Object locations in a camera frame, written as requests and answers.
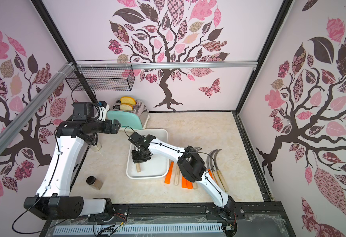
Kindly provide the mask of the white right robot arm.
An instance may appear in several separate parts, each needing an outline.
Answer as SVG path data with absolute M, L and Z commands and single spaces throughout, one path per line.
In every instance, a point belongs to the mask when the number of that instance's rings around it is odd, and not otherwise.
M 236 202 L 211 178 L 204 160 L 192 146 L 176 147 L 153 135 L 142 136 L 137 132 L 132 133 L 128 141 L 136 147 L 136 150 L 131 153 L 135 163 L 144 163 L 153 155 L 168 158 L 177 164 L 183 178 L 191 183 L 198 183 L 208 193 L 214 205 L 220 209 L 222 218 L 234 216 Z

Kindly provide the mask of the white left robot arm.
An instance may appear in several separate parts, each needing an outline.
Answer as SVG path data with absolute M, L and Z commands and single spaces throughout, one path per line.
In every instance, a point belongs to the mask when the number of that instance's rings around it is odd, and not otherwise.
M 99 215 L 110 220 L 114 208 L 109 198 L 83 198 L 70 195 L 89 146 L 98 144 L 99 133 L 117 134 L 118 120 L 64 121 L 56 132 L 56 147 L 34 197 L 24 201 L 24 208 L 42 220 L 76 219 Z

